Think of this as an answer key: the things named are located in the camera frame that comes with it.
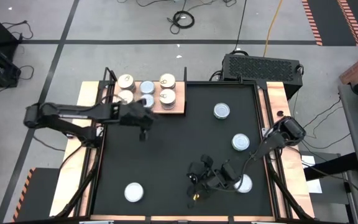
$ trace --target white paper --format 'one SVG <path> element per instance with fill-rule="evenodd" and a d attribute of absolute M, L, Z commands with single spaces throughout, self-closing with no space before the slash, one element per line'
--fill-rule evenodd
<path fill-rule="evenodd" d="M 302 161 L 305 164 L 308 164 L 311 166 L 316 164 L 313 156 L 302 156 Z M 319 179 L 307 181 L 307 184 L 308 184 L 308 188 L 309 188 L 309 193 L 316 193 L 316 194 L 323 193 L 323 191 L 321 190 L 321 184 L 320 184 Z"/>

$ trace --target gray floor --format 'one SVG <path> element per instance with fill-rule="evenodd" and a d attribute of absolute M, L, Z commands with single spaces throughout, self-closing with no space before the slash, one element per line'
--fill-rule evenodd
<path fill-rule="evenodd" d="M 0 21 L 28 20 L 33 39 L 59 40 L 74 0 L 0 0 Z M 198 0 L 188 5 L 199 4 Z M 241 32 L 243 40 L 264 40 L 278 1 L 248 0 Z M 169 33 L 166 17 L 180 10 L 182 2 L 161 2 L 141 8 L 134 1 L 119 4 L 115 0 L 80 0 L 67 39 L 70 40 L 235 40 L 244 1 L 226 8 L 221 1 L 192 10 L 196 25 Z M 26 27 L 18 30 L 29 35 Z M 301 1 L 287 0 L 272 29 L 272 40 L 313 40 Z M 263 45 L 240 45 L 250 55 L 262 56 Z M 75 104 L 82 81 L 100 80 L 105 67 L 116 74 L 130 73 L 137 80 L 155 80 L 165 72 L 182 77 L 188 67 L 189 80 L 207 80 L 220 69 L 225 53 L 234 45 L 153 44 L 153 45 L 65 45 L 50 85 L 47 101 Z M 14 63 L 32 65 L 34 78 L 21 80 L 17 88 L 0 93 L 0 204 L 24 142 L 27 129 L 22 125 L 24 108 L 40 96 L 57 45 L 24 44 L 17 49 Z M 299 92 L 295 116 L 306 124 L 316 114 L 337 101 L 338 76 L 358 59 L 358 47 L 320 47 L 317 45 L 269 45 L 267 57 L 299 60 L 305 66 L 304 86 Z M 293 109 L 293 98 L 290 108 Z M 313 130 L 319 119 L 310 125 Z M 336 111 L 317 130 L 314 146 L 326 146 L 349 132 L 342 110 Z M 35 135 L 55 147 L 64 149 L 67 140 L 57 132 L 38 130 Z M 321 152 L 347 154 L 353 151 L 350 137 Z M 5 222 L 14 213 L 27 171 L 31 167 L 58 167 L 62 152 L 52 151 L 32 141 L 16 185 Z M 335 205 L 314 205 L 323 220 L 341 222 L 344 209 Z"/>

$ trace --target can lid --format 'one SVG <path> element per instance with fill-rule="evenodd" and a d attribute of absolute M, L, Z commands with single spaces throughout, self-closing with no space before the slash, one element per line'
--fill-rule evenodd
<path fill-rule="evenodd" d="M 134 77 L 132 77 L 132 75 L 124 74 L 118 78 L 118 86 L 120 88 L 123 89 L 129 88 L 133 84 L 134 84 Z"/>
<path fill-rule="evenodd" d="M 165 73 L 160 77 L 160 84 L 164 88 L 171 88 L 175 85 L 175 77 L 172 74 Z"/>
<path fill-rule="evenodd" d="M 144 107 L 151 108 L 154 105 L 154 96 L 150 94 L 144 94 L 141 99 L 146 99 L 146 105 Z"/>
<path fill-rule="evenodd" d="M 124 195 L 129 202 L 137 202 L 143 197 L 143 187 L 136 182 L 128 184 L 125 188 Z"/>
<path fill-rule="evenodd" d="M 240 185 L 241 180 L 239 180 L 237 183 L 235 183 L 233 185 L 233 187 L 235 189 L 237 189 Z M 247 174 L 243 174 L 242 175 L 242 184 L 241 186 L 237 189 L 238 192 L 240 193 L 247 193 L 252 189 L 252 180 L 251 178 L 247 175 Z"/>
<path fill-rule="evenodd" d="M 128 104 L 134 101 L 134 94 L 129 90 L 122 90 L 118 93 L 118 96 L 121 97 L 125 102 L 122 104 Z"/>
<path fill-rule="evenodd" d="M 143 94 L 151 94 L 154 92 L 154 82 L 152 81 L 144 81 L 140 84 L 140 92 Z"/>
<path fill-rule="evenodd" d="M 164 89 L 160 93 L 160 101 L 164 104 L 170 104 L 175 102 L 176 100 L 176 94 L 171 89 Z"/>
<path fill-rule="evenodd" d="M 214 107 L 214 115 L 218 119 L 227 118 L 230 114 L 230 107 L 225 103 L 218 103 Z"/>
<path fill-rule="evenodd" d="M 249 138 L 245 134 L 236 134 L 233 137 L 231 144 L 235 150 L 243 151 L 249 146 Z"/>

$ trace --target wooden table frame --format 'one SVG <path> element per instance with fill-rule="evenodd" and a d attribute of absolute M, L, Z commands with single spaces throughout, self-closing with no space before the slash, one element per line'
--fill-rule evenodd
<path fill-rule="evenodd" d="M 80 95 L 78 97 L 77 105 L 81 106 L 91 106 L 95 104 L 97 99 L 97 94 L 99 93 L 100 84 L 99 82 L 83 82 L 80 90 Z M 268 98 L 270 103 L 266 104 L 265 99 Z M 269 123 L 269 111 L 271 110 L 270 119 L 273 119 L 273 122 L 278 121 L 281 117 L 277 116 L 278 111 L 283 111 L 284 115 L 290 116 L 290 109 L 287 103 L 287 97 L 285 95 L 285 90 L 283 83 L 281 82 L 268 82 L 267 91 L 259 89 L 259 100 L 262 109 L 262 116 L 264 125 L 266 128 L 270 127 Z M 90 120 L 83 119 L 74 119 L 73 123 L 79 126 L 90 126 Z M 77 139 L 69 139 L 65 151 L 64 158 L 70 155 L 77 147 L 79 142 Z M 93 149 L 90 152 L 90 159 L 88 163 L 88 171 L 90 170 L 94 160 L 94 155 L 96 151 Z M 71 199 L 75 191 L 77 190 L 80 179 L 83 174 L 83 167 L 85 162 L 86 148 L 81 148 L 70 160 L 67 161 L 65 166 L 63 166 L 60 171 L 60 176 L 58 179 L 55 196 L 53 198 L 53 203 L 50 211 L 50 216 L 56 215 L 60 212 L 67 202 Z M 310 200 L 310 195 L 308 191 L 308 186 L 306 184 L 305 175 L 303 173 L 303 166 L 299 153 L 292 151 L 290 149 L 284 149 L 282 152 L 282 168 L 285 175 L 285 182 L 287 184 L 288 190 L 291 192 L 295 200 L 301 205 L 304 211 L 310 215 L 314 216 L 313 207 Z M 285 218 L 286 210 L 285 203 L 281 191 L 277 186 L 275 186 L 278 209 L 280 217 Z M 79 208 L 78 214 L 80 216 L 86 215 L 88 208 L 88 198 L 90 196 L 90 185 L 85 190 L 82 199 L 81 206 Z M 124 215 L 92 215 L 92 220 L 145 220 L 145 216 L 124 216 Z M 227 216 L 190 216 L 190 217 L 159 217 L 152 216 L 152 221 L 174 221 L 174 220 L 188 220 L 188 221 L 221 221 L 227 222 L 229 218 Z M 245 222 L 245 221 L 260 221 L 260 222 L 272 222 L 275 220 L 275 217 L 251 217 L 251 216 L 241 216 L 234 217 L 236 222 Z"/>

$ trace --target wooden board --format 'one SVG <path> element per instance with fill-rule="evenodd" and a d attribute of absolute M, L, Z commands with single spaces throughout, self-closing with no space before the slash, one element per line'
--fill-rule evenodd
<path fill-rule="evenodd" d="M 278 121 L 281 117 L 278 117 L 276 114 L 278 111 L 283 111 L 284 115 L 290 116 L 290 109 L 288 107 L 287 98 L 285 96 L 285 90 L 283 83 L 281 82 L 269 82 L 268 86 L 268 95 L 270 98 L 270 105 L 272 108 L 272 114 L 274 121 Z M 96 100 L 96 93 L 98 90 L 98 82 L 83 82 L 81 86 L 80 96 L 78 98 L 78 105 L 93 105 Z M 259 90 L 260 103 L 262 106 L 262 116 L 264 117 L 266 127 L 269 126 L 267 110 L 265 106 L 263 92 Z M 87 120 L 73 120 L 76 124 L 80 123 L 82 126 L 90 125 L 91 122 Z M 65 157 L 69 155 L 73 150 L 75 150 L 79 145 L 79 142 L 76 139 L 69 140 L 67 144 L 67 149 Z M 52 209 L 50 214 L 55 215 L 58 213 L 71 199 L 71 196 L 75 193 L 78 188 L 78 183 L 80 181 L 81 170 L 83 167 L 83 161 L 85 156 L 85 150 L 82 149 L 76 155 L 74 155 L 68 163 L 69 166 L 65 166 L 58 180 L 58 185 L 55 192 L 55 197 L 53 199 Z M 301 159 L 298 153 L 292 151 L 291 149 L 284 149 L 282 154 L 283 161 L 283 170 L 285 173 L 285 180 L 287 182 L 288 190 L 294 196 L 295 200 L 301 205 L 305 212 L 314 216 L 313 207 L 311 205 L 311 200 L 309 196 L 308 187 L 306 184 L 305 174 L 303 173 L 303 166 L 301 164 Z M 280 208 L 281 217 L 285 216 L 285 210 L 283 206 L 283 198 L 280 190 L 276 187 L 278 204 Z M 83 198 L 88 198 L 89 191 L 86 190 Z M 80 213 L 85 214 L 85 209 L 81 207 Z M 188 220 L 214 220 L 216 217 L 152 217 L 152 220 L 182 220 L 187 218 Z M 145 220 L 144 216 L 114 216 L 114 215 L 92 215 L 91 219 L 93 220 Z M 219 217 L 224 221 L 228 221 L 227 217 Z M 235 221 L 260 221 L 260 222 L 269 222 L 273 221 L 274 217 L 234 217 Z"/>
<path fill-rule="evenodd" d="M 142 93 L 140 92 L 140 84 L 142 82 L 135 82 L 136 85 L 136 91 L 134 93 L 134 99 L 135 101 L 139 100 L 142 96 Z M 161 107 L 160 102 L 160 93 L 163 90 L 160 86 L 160 82 L 154 82 L 155 85 L 155 92 L 153 94 L 154 96 L 154 106 L 152 108 L 152 111 L 154 113 L 158 114 L 183 114 L 185 113 L 185 82 L 176 82 L 175 85 L 175 93 L 176 93 L 176 102 L 175 106 L 170 110 L 165 110 Z M 118 83 L 116 83 L 116 86 L 114 87 L 114 94 L 117 95 L 121 91 L 121 88 L 118 86 Z"/>

